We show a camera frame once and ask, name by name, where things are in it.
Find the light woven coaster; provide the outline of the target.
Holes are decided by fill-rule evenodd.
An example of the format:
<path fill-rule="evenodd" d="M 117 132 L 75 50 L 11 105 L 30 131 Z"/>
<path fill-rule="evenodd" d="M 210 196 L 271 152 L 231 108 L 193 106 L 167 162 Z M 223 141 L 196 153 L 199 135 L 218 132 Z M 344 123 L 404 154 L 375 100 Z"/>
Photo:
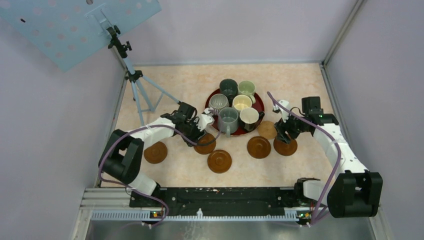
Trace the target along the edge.
<path fill-rule="evenodd" d="M 277 131 L 274 127 L 274 123 L 268 120 L 263 120 L 257 128 L 258 134 L 267 139 L 272 140 L 277 136 Z"/>

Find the striped white grey cup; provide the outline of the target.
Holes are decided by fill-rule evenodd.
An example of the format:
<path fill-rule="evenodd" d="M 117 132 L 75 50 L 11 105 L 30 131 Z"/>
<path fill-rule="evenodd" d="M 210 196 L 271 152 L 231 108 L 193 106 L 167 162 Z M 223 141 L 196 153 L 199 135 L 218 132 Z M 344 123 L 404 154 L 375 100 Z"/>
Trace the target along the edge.
<path fill-rule="evenodd" d="M 214 94 L 208 103 L 208 107 L 214 115 L 218 115 L 222 109 L 228 108 L 229 106 L 230 103 L 228 98 L 221 93 Z"/>

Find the black cup white inside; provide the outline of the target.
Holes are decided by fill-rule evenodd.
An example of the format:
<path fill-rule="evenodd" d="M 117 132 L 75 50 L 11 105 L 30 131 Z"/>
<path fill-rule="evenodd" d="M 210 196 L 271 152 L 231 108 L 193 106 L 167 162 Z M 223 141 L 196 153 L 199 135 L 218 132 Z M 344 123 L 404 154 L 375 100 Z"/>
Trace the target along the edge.
<path fill-rule="evenodd" d="M 263 111 L 258 111 L 253 107 L 248 107 L 240 112 L 239 125 L 247 132 L 252 132 L 265 116 Z"/>

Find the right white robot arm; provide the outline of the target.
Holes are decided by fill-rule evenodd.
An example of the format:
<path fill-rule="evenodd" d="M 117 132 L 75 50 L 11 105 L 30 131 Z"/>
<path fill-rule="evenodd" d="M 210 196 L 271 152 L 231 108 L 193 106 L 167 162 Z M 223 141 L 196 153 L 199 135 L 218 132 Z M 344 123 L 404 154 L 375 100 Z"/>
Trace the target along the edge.
<path fill-rule="evenodd" d="M 293 200 L 307 206 L 312 200 L 324 205 L 334 218 L 374 217 L 378 213 L 383 178 L 361 163 L 345 140 L 332 113 L 324 113 L 318 96 L 301 100 L 301 114 L 290 110 L 286 100 L 272 99 L 273 112 L 281 118 L 274 124 L 276 139 L 286 145 L 302 133 L 310 133 L 332 166 L 326 181 L 303 177 L 294 185 Z"/>

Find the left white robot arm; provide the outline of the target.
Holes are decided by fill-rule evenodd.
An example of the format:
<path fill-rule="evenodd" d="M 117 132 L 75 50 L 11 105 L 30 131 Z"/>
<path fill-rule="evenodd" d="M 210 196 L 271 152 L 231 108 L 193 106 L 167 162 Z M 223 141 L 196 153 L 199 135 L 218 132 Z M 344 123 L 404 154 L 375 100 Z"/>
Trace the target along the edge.
<path fill-rule="evenodd" d="M 155 190 L 157 182 L 141 172 L 144 150 L 175 135 L 180 135 L 189 147 L 195 146 L 206 134 L 207 126 L 214 121 L 210 109 L 197 113 L 195 107 L 180 102 L 177 110 L 164 113 L 145 126 L 131 131 L 116 129 L 99 160 L 99 173 L 106 173 L 128 188 L 142 193 L 141 200 L 147 206 L 154 207 L 160 202 L 161 194 Z"/>

